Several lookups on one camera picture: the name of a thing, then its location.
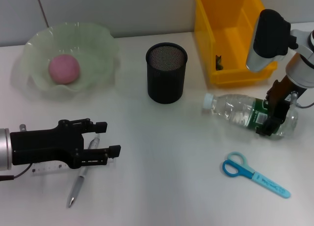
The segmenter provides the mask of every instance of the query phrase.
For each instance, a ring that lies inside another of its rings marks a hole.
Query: white bottle cap
[[[214,98],[214,95],[212,95],[211,93],[206,93],[204,97],[203,109],[205,110],[211,109],[213,98]]]

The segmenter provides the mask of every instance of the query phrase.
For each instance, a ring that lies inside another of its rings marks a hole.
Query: pen tip
[[[73,202],[74,202],[74,198],[71,198],[70,203],[69,203],[69,208],[71,207],[71,205],[73,204]]]

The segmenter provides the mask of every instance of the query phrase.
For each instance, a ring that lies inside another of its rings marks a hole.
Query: black mesh pen holder
[[[186,51],[174,43],[158,43],[146,53],[148,95],[156,102],[170,104],[183,93]]]

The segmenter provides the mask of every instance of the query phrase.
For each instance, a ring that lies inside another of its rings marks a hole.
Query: green bottle label
[[[256,127],[261,127],[268,117],[267,101],[256,99],[255,105],[252,108],[253,112],[247,126],[248,129],[256,130]]]

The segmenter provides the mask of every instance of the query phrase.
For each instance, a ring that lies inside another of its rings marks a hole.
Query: green glass bowl
[[[110,77],[118,46],[109,30],[94,23],[62,23],[38,32],[24,46],[20,66],[40,90],[65,88],[82,91]],[[68,85],[58,85],[48,66],[58,55],[70,54],[80,65],[80,76]]]

